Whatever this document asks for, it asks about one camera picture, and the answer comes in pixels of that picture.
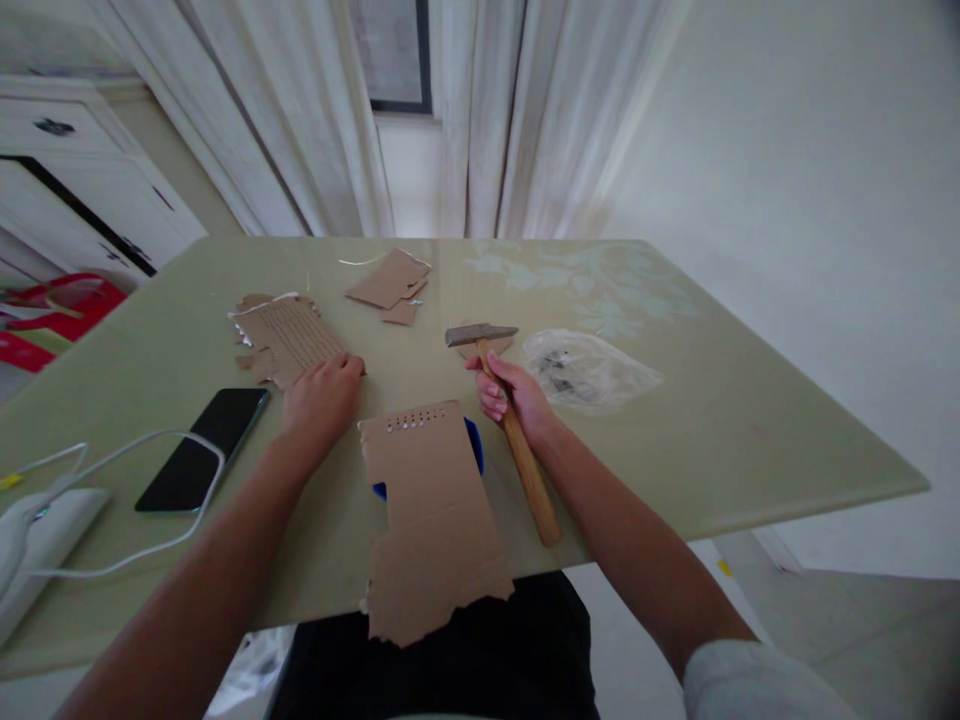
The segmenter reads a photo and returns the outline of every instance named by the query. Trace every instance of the black pants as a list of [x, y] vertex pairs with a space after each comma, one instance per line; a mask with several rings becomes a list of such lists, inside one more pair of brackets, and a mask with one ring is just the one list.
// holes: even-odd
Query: black pants
[[360, 613], [297, 627], [272, 720], [597, 719], [590, 615], [563, 573], [524, 578], [510, 600], [484, 598], [403, 650], [367, 640]]

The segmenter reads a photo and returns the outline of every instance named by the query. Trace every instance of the table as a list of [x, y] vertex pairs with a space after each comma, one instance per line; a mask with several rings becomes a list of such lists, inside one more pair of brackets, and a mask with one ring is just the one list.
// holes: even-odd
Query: table
[[[394, 245], [433, 266], [413, 327], [343, 296]], [[544, 548], [502, 434], [479, 412], [447, 327], [518, 325], [595, 333], [665, 376], [618, 414], [563, 420], [687, 540], [929, 488], [920, 473], [642, 242], [207, 238], [193, 245], [0, 408], [7, 472], [73, 443], [91, 460], [152, 430], [187, 429], [223, 387], [251, 386], [227, 313], [247, 293], [312, 298], [366, 360], [360, 417], [455, 398], [480, 426], [484, 478], [514, 576], [590, 556], [553, 489], [564, 540]], [[223, 507], [280, 425], [274, 397], [212, 505]], [[313, 479], [284, 539], [255, 627], [357, 608], [386, 506], [350, 433]], [[134, 502], [176, 444], [145, 446], [90, 484], [112, 500], [68, 561], [97, 568], [180, 534], [188, 518]], [[0, 511], [44, 489], [47, 468], [0, 496]], [[90, 662], [133, 616], [186, 543], [97, 580], [52, 582], [0, 652], [0, 678]]]

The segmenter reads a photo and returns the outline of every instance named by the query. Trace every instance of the white curtain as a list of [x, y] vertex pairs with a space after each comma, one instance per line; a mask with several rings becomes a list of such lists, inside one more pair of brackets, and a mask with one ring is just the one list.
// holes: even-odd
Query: white curtain
[[585, 232], [667, 2], [474, 0], [456, 23], [444, 6], [445, 235]]
[[91, 0], [256, 235], [392, 236], [346, 0]]

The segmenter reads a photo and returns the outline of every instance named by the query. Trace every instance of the charging cable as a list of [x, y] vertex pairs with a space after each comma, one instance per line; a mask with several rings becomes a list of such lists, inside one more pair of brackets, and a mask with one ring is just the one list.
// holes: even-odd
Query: charging cable
[[143, 437], [134, 440], [130, 444], [108, 455], [103, 460], [93, 463], [93, 465], [85, 470], [81, 470], [84, 461], [87, 459], [87, 454], [90, 451], [90, 444], [85, 442], [79, 443], [73, 447], [66, 448], [65, 450], [61, 450], [58, 453], [50, 455], [49, 457], [45, 457], [42, 460], [37, 460], [29, 465], [25, 465], [17, 472], [13, 473], [14, 475], [23, 475], [30, 470], [34, 470], [38, 467], [47, 465], [48, 463], [52, 463], [55, 460], [59, 460], [60, 458], [77, 453], [77, 460], [74, 462], [70, 472], [57, 478], [36, 503], [31, 504], [17, 517], [12, 518], [9, 522], [4, 523], [4, 529], [6, 532], [0, 536], [0, 548], [5, 548], [7, 552], [2, 563], [0, 563], [0, 600], [3, 599], [10, 587], [10, 584], [13, 582], [14, 577], [16, 577], [17, 572], [20, 569], [20, 565], [23, 563], [24, 555], [27, 552], [27, 534], [30, 532], [30, 524], [36, 519], [37, 513], [41, 512], [71, 487], [87, 479], [97, 471], [103, 469], [120, 456], [126, 455], [128, 452], [134, 450], [140, 445], [148, 443], [151, 440], [164, 435], [176, 435], [186, 440], [192, 440], [217, 456], [217, 471], [214, 473], [213, 482], [210, 483], [210, 487], [207, 489], [207, 495], [203, 498], [203, 504], [200, 506], [200, 511], [197, 513], [197, 519], [193, 521], [193, 525], [190, 526], [190, 529], [180, 537], [160, 543], [159, 545], [154, 545], [146, 550], [136, 552], [133, 555], [124, 558], [120, 562], [114, 563], [109, 567], [101, 568], [100, 570], [31, 570], [27, 572], [26, 575], [32, 577], [62, 577], [71, 579], [102, 577], [114, 572], [115, 570], [119, 570], [125, 565], [129, 565], [130, 563], [135, 562], [142, 557], [152, 555], [155, 552], [160, 552], [161, 550], [166, 550], [167, 548], [182, 543], [184, 540], [193, 535], [196, 529], [200, 526], [200, 522], [203, 520], [203, 516], [207, 511], [207, 506], [210, 505], [210, 500], [213, 497], [213, 491], [216, 489], [217, 483], [220, 481], [220, 476], [223, 475], [223, 468], [226, 465], [226, 458], [224, 457], [223, 451], [220, 448], [206, 438], [200, 437], [196, 433], [182, 432], [180, 430], [158, 430], [157, 432], [144, 435]]

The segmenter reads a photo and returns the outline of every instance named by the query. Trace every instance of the blue object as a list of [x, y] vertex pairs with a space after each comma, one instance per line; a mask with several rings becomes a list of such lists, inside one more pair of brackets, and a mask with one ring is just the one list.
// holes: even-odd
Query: blue object
[[[480, 477], [483, 477], [483, 443], [480, 442], [480, 430], [476, 423], [469, 418], [464, 418], [463, 422], [467, 425], [467, 435], [470, 437], [470, 447], [473, 448], [473, 457], [477, 461], [477, 470], [480, 471]], [[373, 486], [373, 494], [381, 500], [387, 499], [387, 484], [377, 483]]]

